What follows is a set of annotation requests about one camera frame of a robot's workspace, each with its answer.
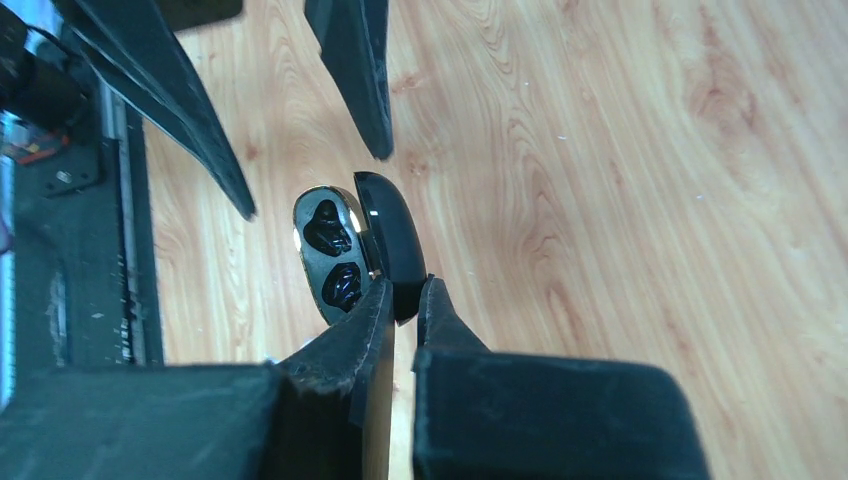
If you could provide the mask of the black glossy charging case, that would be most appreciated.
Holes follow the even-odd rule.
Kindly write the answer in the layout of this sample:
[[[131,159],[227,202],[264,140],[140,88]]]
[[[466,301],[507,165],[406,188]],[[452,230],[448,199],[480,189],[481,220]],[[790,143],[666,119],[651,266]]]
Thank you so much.
[[[293,236],[307,283],[321,316],[333,325],[384,278],[402,325],[418,314],[428,276],[415,222],[387,177],[360,171],[354,184],[353,193],[319,185],[295,201]]]

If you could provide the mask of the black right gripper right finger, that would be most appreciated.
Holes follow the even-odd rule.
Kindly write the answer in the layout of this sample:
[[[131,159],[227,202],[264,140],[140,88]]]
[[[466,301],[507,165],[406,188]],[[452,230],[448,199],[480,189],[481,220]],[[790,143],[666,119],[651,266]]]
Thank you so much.
[[[495,352],[423,286],[413,473],[418,479],[706,479],[677,381],[645,364]]]

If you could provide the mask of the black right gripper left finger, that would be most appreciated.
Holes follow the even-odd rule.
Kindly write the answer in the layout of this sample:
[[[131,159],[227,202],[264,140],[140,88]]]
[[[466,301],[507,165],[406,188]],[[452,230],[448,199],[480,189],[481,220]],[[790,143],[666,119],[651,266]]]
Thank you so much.
[[[1,416],[5,479],[384,479],[393,288],[279,363],[63,368]]]

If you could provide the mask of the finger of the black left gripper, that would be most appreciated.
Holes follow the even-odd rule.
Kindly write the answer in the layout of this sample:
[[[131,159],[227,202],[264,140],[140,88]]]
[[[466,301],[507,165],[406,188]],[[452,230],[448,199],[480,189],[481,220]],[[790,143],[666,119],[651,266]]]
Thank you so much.
[[[190,152],[251,220],[256,205],[196,69],[154,1],[56,1],[100,79]]]
[[[304,14],[372,157],[394,151],[387,72],[387,0],[306,0]]]

